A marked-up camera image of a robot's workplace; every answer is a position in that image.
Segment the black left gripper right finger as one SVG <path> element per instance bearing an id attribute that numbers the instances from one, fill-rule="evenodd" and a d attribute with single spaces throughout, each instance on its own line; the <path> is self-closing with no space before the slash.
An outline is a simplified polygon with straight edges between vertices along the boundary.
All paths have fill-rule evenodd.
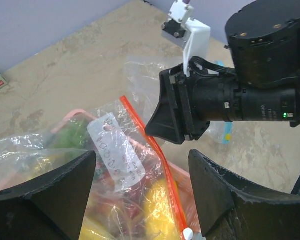
<path id="1" fill-rule="evenodd" d="M 276 191 L 188 155 L 201 234 L 208 240 L 300 240 L 300 195 Z"/>

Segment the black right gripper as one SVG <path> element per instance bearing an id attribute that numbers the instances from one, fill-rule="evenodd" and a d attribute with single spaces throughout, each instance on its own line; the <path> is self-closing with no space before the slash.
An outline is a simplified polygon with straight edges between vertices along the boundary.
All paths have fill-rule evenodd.
<path id="1" fill-rule="evenodd" d="M 260 89 L 240 83 L 228 72 L 190 72 L 178 65 L 159 73 L 158 105 L 145 133 L 181 145 L 197 141 L 211 122 L 297 121 L 297 89 L 283 86 Z"/>

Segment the clear blue-zipper bag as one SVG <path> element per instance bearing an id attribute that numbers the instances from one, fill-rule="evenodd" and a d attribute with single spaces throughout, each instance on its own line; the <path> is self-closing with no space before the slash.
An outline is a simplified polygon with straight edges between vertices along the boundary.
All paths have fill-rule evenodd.
<path id="1" fill-rule="evenodd" d="M 124 74 L 127 98 L 144 124 L 147 124 L 159 101 L 159 73 L 182 62 L 181 57 L 137 56 L 127 57 Z"/>

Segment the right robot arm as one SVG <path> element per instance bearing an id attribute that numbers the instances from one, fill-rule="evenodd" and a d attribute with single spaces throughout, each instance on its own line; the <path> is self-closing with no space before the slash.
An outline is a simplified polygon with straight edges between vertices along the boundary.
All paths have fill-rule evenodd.
<path id="1" fill-rule="evenodd" d="M 211 29 L 176 0 L 162 32 L 183 42 L 183 62 L 159 73 L 148 136 L 180 145 L 211 122 L 300 125 L 300 0 L 256 0 L 232 15 L 225 34 L 233 67 L 206 60 Z"/>

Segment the clear orange-zipper bag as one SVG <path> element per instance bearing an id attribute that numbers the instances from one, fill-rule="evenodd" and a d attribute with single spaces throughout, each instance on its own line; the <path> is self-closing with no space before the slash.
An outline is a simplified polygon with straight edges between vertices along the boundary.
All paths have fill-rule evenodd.
<path id="1" fill-rule="evenodd" d="M 144 200 L 164 179 L 179 240 L 190 240 L 178 188 L 168 161 L 125 96 L 88 113 L 88 149 L 52 148 L 52 129 L 0 139 L 0 191 L 20 185 L 96 153 L 93 182 L 78 240 L 147 240 Z"/>

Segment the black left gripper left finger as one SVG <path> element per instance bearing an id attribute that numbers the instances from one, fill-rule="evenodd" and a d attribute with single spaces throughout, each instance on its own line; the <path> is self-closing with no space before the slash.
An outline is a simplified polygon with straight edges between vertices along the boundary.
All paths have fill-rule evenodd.
<path id="1" fill-rule="evenodd" d="M 96 169 L 88 151 L 69 163 L 0 191 L 0 240 L 77 240 Z"/>

